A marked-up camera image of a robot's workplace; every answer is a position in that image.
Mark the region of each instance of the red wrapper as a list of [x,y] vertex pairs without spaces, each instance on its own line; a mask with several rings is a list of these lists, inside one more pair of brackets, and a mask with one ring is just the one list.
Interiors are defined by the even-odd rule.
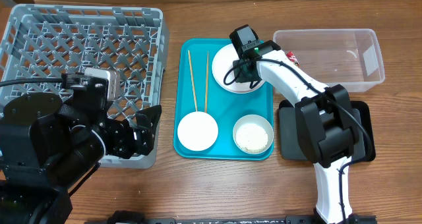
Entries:
[[289,53],[287,53],[286,54],[286,56],[287,56],[287,58],[291,61],[291,62],[293,62],[297,67],[300,67],[299,66],[299,62],[297,61],[297,59],[296,59],[296,56],[293,54],[293,52],[292,51],[289,51]]

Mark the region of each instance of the small white bowl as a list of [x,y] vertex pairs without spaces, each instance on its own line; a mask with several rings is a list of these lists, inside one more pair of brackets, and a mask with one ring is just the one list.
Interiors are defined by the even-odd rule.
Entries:
[[[242,148],[239,146],[239,144],[236,141],[236,134],[237,131],[239,131],[239,128],[241,128],[243,125],[245,124],[256,124],[258,126],[260,126],[261,128],[263,128],[265,130],[265,132],[268,135],[268,142],[266,144],[266,146],[264,147],[264,149],[260,152],[257,153],[251,153],[251,152],[247,152],[245,150],[242,150]],[[272,130],[272,126],[271,124],[264,118],[261,117],[259,115],[245,115],[243,117],[241,117],[235,124],[234,128],[233,128],[233,139],[235,140],[236,146],[242,150],[242,152],[245,152],[247,154],[261,154],[262,152],[265,152],[268,148],[270,148],[273,140],[274,140],[274,131]]]

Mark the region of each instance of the plastic storage bin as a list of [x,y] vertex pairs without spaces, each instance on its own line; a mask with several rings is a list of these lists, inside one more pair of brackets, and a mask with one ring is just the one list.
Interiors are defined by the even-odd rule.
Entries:
[[371,29],[279,30],[276,42],[300,68],[328,86],[366,92],[385,80],[377,36]]
[[[121,97],[108,117],[134,125],[136,111],[160,102],[168,43],[169,31],[159,9],[17,5],[0,45],[0,76],[57,78],[86,67],[115,69],[120,73]],[[63,101],[72,95],[59,83],[6,86],[0,88],[0,117],[8,102],[34,92],[55,93]],[[156,160],[157,141],[150,155],[106,155],[102,166],[149,168]]]

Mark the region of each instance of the wooden chopstick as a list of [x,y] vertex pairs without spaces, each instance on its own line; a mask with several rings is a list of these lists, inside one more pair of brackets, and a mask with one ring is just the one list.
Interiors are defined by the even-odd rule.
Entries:
[[189,56],[189,67],[191,69],[191,81],[192,81],[193,101],[195,102],[195,111],[198,111],[198,105],[196,104],[195,83],[193,82],[192,59],[191,59],[191,51],[190,50],[187,51],[187,55]]
[[206,79],[205,79],[205,113],[208,104],[208,66],[210,64],[210,52],[206,52]]

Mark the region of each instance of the gray rack grid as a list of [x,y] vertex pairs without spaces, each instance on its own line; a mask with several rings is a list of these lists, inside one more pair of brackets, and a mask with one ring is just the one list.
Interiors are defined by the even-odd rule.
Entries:
[[[111,119],[127,119],[135,125],[136,111],[160,102],[168,38],[159,9],[17,5],[11,11],[0,45],[0,74],[4,71],[2,80],[12,80],[57,78],[63,72],[84,72],[86,67],[117,70],[121,97],[107,114]],[[60,88],[60,83],[7,86],[0,88],[0,113],[14,98],[34,92],[55,93],[63,101],[72,96],[71,90]],[[107,155],[102,163],[110,167],[148,168],[155,162],[155,153],[129,160]]]

